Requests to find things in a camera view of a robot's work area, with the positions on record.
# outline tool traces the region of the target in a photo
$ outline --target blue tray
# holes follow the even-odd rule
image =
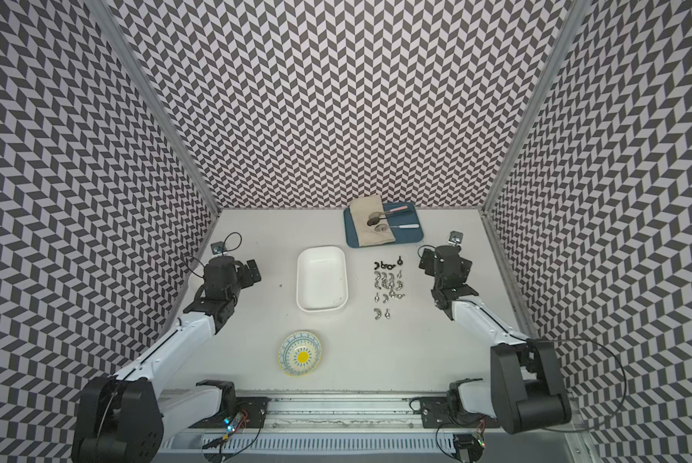
[[[415,204],[412,202],[386,202],[382,205],[384,210],[399,208],[400,206],[407,206],[410,213],[388,218],[387,222],[390,225],[421,224],[421,221],[418,220],[418,213],[415,212]],[[350,208],[343,210],[343,224],[346,226],[346,243],[348,247],[359,247],[359,238],[356,237],[356,228],[353,227],[353,217],[351,217]],[[393,228],[393,235],[395,235],[394,242],[376,246],[417,243],[423,240],[423,228]]]

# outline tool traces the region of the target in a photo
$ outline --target white table surface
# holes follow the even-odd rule
[[[433,304],[433,278],[418,269],[418,246],[443,245],[452,230],[464,233],[462,256],[472,261],[467,283],[506,322],[517,326],[508,295],[477,210],[418,210],[421,243],[352,249],[341,210],[224,210],[211,242],[238,231],[232,252],[255,259],[262,281],[243,289],[235,314],[198,348],[166,385],[186,389],[204,379],[223,379],[247,391],[442,392],[449,383],[489,371],[489,348],[473,339]],[[230,238],[230,245],[237,237]],[[307,247],[334,245],[346,254],[349,298],[339,313],[304,313],[295,299],[297,257]],[[402,256],[402,300],[376,303],[374,261]],[[207,247],[203,262],[211,258]],[[187,292],[181,307],[193,299]],[[374,320],[374,308],[391,318]],[[282,341],[308,330],[320,338],[323,358],[309,375],[290,377],[277,363]]]

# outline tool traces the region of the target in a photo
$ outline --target pink handle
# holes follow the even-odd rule
[[[387,211],[385,211],[384,213],[385,213],[385,214],[390,214],[390,213],[393,213],[393,212],[397,212],[398,210],[406,210],[406,209],[407,209],[407,206],[400,206],[399,208],[387,210]]]

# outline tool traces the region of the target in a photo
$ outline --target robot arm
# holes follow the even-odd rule
[[[206,381],[160,406],[157,398],[197,347],[225,325],[240,290],[260,280],[255,261],[243,265],[228,255],[211,259],[204,267],[204,284],[173,328],[115,375],[93,378],[83,388],[73,461],[144,463],[152,460],[161,442],[193,423],[218,412],[232,417],[231,382]]]
[[[490,354],[489,381],[471,379],[450,386],[452,412],[491,416],[510,434],[569,422],[572,410],[551,343],[529,338],[490,310],[465,284],[472,263],[459,255],[462,234],[452,232],[448,242],[426,250],[419,267],[434,277],[436,307],[484,340]],[[524,379],[521,368],[536,378]]]

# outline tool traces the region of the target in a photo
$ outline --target beige cloth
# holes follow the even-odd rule
[[[367,225],[370,213],[384,212],[381,196],[374,195],[354,199],[349,204],[349,208],[351,209],[353,226],[356,228],[356,237],[359,238],[359,247],[383,245],[395,241],[395,235],[393,235],[391,228],[384,232],[377,232],[374,231],[374,227]],[[387,220],[383,218],[379,223],[386,224]]]

